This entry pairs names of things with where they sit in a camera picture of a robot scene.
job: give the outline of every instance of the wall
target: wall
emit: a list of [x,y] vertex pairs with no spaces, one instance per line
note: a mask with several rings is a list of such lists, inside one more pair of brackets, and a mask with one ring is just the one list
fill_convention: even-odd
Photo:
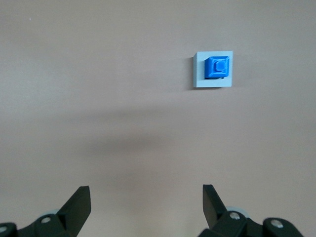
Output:
[[[202,185],[226,205],[316,219],[316,2],[0,2],[0,222],[82,185],[84,236],[197,237]],[[233,50],[233,87],[192,88]]]

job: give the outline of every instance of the black plastic part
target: black plastic part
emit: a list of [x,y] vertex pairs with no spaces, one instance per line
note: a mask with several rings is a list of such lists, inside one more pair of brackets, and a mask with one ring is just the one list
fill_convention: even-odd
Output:
[[[303,237],[286,220],[268,218],[259,225],[239,212],[227,211],[213,185],[203,185],[203,211],[210,229],[205,229],[199,237]],[[239,215],[237,220],[230,216],[232,212]],[[272,220],[280,221],[283,226],[274,226]]]
[[[234,212],[239,215],[239,219],[233,219],[230,214]],[[246,232],[247,219],[239,212],[227,211],[218,220],[212,231],[217,232],[225,237],[243,236]]]
[[210,229],[227,212],[225,205],[211,184],[203,185],[203,212]]
[[0,237],[76,237],[91,212],[90,189],[80,187],[55,214],[41,216],[29,226],[17,231],[14,223],[6,227]]
[[[272,220],[278,220],[282,223],[283,227],[278,228],[272,225]],[[263,231],[265,236],[269,237],[303,237],[298,229],[290,222],[280,218],[267,218],[263,222]]]
[[247,237],[264,237],[263,236],[263,227],[258,223],[254,222],[250,218],[247,218]]
[[4,232],[0,233],[0,237],[16,237],[17,236],[16,225],[14,223],[11,223],[11,222],[1,223],[0,228],[6,228]]
[[91,212],[89,186],[78,188],[71,198],[57,212],[65,230],[77,236]]

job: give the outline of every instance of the wall-mounted button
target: wall-mounted button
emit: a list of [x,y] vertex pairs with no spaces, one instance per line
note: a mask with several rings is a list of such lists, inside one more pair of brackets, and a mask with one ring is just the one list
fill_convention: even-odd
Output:
[[205,78],[225,78],[229,74],[229,57],[213,56],[205,60]]
[[194,87],[230,87],[233,79],[233,52],[197,52],[193,58]]

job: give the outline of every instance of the metal screw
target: metal screw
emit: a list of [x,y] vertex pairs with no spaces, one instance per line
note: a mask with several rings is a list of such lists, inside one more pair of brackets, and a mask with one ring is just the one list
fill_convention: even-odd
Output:
[[47,222],[50,222],[50,220],[51,220],[50,217],[45,217],[45,218],[43,218],[40,222],[41,222],[42,224],[45,224],[45,223],[47,223]]
[[237,212],[231,212],[231,213],[229,214],[229,216],[230,216],[232,219],[234,219],[234,220],[239,220],[239,219],[240,219],[240,216],[238,215]]
[[281,221],[278,221],[278,220],[272,220],[271,221],[271,224],[274,226],[274,227],[277,227],[277,228],[283,228],[283,224],[281,223]]
[[7,226],[1,226],[0,227],[0,233],[6,232],[7,229],[8,229]]

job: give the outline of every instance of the bolt head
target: bolt head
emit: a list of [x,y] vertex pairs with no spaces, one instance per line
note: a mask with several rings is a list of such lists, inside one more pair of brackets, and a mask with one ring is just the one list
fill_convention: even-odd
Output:
[[1,226],[0,227],[0,233],[6,232],[7,229],[8,229],[7,226]]
[[229,214],[229,216],[230,216],[232,219],[234,219],[234,220],[239,220],[239,219],[240,219],[240,216],[239,216],[239,214],[238,214],[237,212],[231,212],[231,213]]
[[274,226],[274,227],[277,227],[277,228],[283,228],[284,226],[283,226],[283,224],[282,224],[282,222],[281,221],[278,221],[278,220],[272,220],[271,221],[271,224]]
[[47,222],[50,222],[50,220],[51,220],[50,217],[45,217],[45,218],[43,218],[40,222],[41,222],[42,224],[45,224],[45,223],[47,223]]

